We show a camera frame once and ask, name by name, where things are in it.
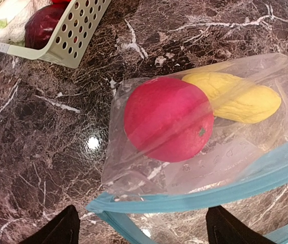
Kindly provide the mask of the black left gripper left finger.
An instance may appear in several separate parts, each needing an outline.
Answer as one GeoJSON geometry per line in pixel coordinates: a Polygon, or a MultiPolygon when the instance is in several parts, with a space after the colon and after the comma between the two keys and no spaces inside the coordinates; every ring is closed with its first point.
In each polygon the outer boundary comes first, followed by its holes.
{"type": "Polygon", "coordinates": [[[74,205],[68,205],[38,232],[20,244],[78,244],[80,219],[74,205]]]}

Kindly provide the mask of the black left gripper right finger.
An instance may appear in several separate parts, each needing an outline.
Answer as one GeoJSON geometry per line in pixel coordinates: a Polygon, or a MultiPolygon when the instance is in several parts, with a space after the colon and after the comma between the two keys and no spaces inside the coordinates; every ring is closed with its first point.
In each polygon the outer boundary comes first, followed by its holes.
{"type": "Polygon", "coordinates": [[[214,244],[269,244],[268,238],[251,230],[221,205],[211,207],[206,214],[209,243],[214,244]]]}

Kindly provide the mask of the large clear zip bag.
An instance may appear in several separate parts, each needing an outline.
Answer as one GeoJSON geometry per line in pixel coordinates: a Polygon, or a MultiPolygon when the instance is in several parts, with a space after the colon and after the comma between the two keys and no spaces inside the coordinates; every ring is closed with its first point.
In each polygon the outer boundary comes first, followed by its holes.
{"type": "Polygon", "coordinates": [[[288,243],[288,221],[271,226],[288,212],[286,207],[273,216],[262,214],[259,227],[251,216],[261,208],[258,196],[288,184],[288,56],[261,54],[160,77],[182,80],[199,72],[232,74],[267,86],[280,95],[281,105],[256,124],[213,115],[213,132],[203,149],[191,159],[170,163],[138,151],[124,131],[129,96],[159,77],[123,81],[111,104],[102,174],[106,191],[87,210],[130,243],[209,243],[206,214],[221,205],[251,230],[274,243],[288,243]]]}

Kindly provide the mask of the red apple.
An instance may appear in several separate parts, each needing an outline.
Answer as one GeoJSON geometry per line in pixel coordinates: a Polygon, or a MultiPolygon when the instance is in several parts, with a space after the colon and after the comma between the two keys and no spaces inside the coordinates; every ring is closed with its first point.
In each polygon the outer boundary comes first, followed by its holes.
{"type": "Polygon", "coordinates": [[[139,85],[124,110],[124,131],[146,156],[170,163],[197,155],[210,139],[214,116],[205,93],[177,78],[139,85]]]}

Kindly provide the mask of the yellow wrinkled banana-like fruit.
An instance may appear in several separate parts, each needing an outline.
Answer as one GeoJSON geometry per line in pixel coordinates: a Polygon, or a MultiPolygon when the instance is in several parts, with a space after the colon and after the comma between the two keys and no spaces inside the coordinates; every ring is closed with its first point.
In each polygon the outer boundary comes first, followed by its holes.
{"type": "Polygon", "coordinates": [[[199,72],[182,80],[195,85],[209,99],[216,117],[256,124],[273,115],[281,97],[273,89],[227,73],[199,72]]]}

